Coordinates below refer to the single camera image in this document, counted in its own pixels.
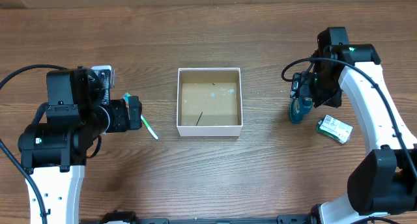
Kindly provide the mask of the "black stick in box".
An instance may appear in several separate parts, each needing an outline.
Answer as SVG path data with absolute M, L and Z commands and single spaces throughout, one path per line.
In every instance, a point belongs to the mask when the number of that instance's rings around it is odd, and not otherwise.
M 195 126 L 198 126 L 199 121 L 200 121 L 200 119 L 201 119 L 201 117 L 202 117 L 202 114 L 203 114 L 203 111 L 200 113 L 199 118 L 198 118 L 198 120 L 197 120 L 197 122 L 196 122 Z

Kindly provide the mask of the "green white toothbrush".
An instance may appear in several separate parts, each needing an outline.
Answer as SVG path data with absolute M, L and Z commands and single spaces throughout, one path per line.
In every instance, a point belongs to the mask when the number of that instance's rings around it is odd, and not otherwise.
M 131 95 L 130 95 L 128 92 L 126 92 L 126 93 L 123 95 L 123 99 L 124 99 L 124 100 L 126 100 L 126 102 L 128 102 L 128 98 L 129 98 L 129 97 L 131 97 Z M 141 121 L 142 121 L 142 123 L 144 123 L 144 125 L 145 125 L 146 129 L 147 129 L 147 130 L 148 130 L 148 132 L 152 135 L 152 137 L 153 137 L 155 140 L 159 140 L 159 137 L 157 136 L 157 134 L 155 133 L 155 131 L 153 130 L 153 128 L 149 125 L 149 123 L 148 123 L 147 119 L 146 119 L 143 115 L 141 115 Z

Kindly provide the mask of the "green white soap packet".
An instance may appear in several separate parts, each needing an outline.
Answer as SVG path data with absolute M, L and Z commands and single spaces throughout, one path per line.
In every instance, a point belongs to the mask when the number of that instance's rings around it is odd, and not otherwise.
M 318 123 L 316 130 L 335 139 L 341 144 L 345 144 L 351 136 L 353 127 L 344 122 L 326 115 Z

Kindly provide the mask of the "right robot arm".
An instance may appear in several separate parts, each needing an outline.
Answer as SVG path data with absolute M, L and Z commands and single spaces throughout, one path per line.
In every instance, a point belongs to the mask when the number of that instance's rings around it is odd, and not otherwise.
M 344 27 L 317 36 L 309 68 L 290 79 L 289 118 L 298 124 L 314 107 L 339 107 L 349 99 L 366 156 L 351 173 L 341 197 L 316 204 L 308 214 L 283 215 L 280 223 L 390 222 L 416 209 L 416 138 L 402 120 L 384 82 L 371 44 L 351 44 Z

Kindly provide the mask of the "white cardboard box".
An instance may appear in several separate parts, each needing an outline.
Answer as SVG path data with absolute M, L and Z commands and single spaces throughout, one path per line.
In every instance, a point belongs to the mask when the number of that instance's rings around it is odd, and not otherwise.
M 176 127 L 181 137 L 238 137 L 243 127 L 240 69 L 180 68 Z

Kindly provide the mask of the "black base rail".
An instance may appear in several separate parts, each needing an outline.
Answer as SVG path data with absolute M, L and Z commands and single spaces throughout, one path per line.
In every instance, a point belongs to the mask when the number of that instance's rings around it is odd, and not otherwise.
M 81 224 L 318 224 L 311 214 L 286 214 L 277 217 L 246 217 L 220 219 L 138 218 L 135 212 L 107 213 L 101 220 L 81 221 Z

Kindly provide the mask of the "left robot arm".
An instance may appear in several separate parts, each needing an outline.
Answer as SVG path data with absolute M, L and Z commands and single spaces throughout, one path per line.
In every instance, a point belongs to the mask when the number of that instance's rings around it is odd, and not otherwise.
M 48 101 L 18 140 L 27 180 L 31 223 L 78 223 L 85 166 L 105 133 L 142 127 L 138 96 L 110 98 L 109 65 L 55 70 L 46 76 Z

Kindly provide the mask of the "blue mouthwash bottle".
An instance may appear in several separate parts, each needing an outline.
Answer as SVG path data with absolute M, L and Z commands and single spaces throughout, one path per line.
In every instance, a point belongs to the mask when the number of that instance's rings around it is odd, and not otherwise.
M 293 124 L 300 124 L 304 115 L 307 115 L 313 107 L 311 98 L 293 99 L 289 107 L 289 119 Z

